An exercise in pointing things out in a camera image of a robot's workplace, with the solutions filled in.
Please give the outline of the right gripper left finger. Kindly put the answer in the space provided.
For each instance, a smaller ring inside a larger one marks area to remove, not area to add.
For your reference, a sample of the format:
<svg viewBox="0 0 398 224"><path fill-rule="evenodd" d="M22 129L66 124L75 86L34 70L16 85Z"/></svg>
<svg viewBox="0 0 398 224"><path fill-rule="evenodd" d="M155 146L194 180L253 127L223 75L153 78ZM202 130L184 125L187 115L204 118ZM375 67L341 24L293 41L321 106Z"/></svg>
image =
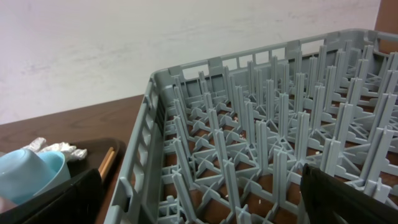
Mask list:
<svg viewBox="0 0 398 224"><path fill-rule="evenodd" d="M94 223L102 201L102 178L90 169L2 213L1 224Z"/></svg>

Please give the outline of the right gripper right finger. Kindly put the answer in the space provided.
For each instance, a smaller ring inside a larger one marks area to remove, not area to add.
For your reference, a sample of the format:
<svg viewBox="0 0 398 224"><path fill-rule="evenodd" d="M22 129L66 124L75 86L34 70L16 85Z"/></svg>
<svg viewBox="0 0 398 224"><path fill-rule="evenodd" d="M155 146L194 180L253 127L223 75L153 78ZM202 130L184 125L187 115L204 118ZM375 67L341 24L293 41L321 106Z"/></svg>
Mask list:
<svg viewBox="0 0 398 224"><path fill-rule="evenodd" d="M300 191L311 224L397 223L397 210L305 164Z"/></svg>

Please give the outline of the light blue cup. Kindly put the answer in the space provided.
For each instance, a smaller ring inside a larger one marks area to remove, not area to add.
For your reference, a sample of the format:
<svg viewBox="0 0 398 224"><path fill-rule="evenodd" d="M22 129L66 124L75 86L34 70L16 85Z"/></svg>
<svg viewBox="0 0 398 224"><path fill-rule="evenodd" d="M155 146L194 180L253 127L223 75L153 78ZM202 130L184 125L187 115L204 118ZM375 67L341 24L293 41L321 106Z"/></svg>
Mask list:
<svg viewBox="0 0 398 224"><path fill-rule="evenodd" d="M19 205L37 193L55 176L36 153L18 149L1 157L1 196Z"/></svg>

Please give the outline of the white cup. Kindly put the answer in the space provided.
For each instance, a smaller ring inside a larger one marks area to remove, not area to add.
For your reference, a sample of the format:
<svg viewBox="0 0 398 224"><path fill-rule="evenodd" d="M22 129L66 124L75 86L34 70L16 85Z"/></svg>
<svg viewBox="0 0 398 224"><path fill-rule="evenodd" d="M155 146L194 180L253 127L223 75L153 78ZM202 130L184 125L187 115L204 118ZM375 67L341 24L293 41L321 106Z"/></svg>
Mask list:
<svg viewBox="0 0 398 224"><path fill-rule="evenodd" d="M8 200L7 198L0 197L0 213L4 213L15 207L17 207L17 205L14 202Z"/></svg>

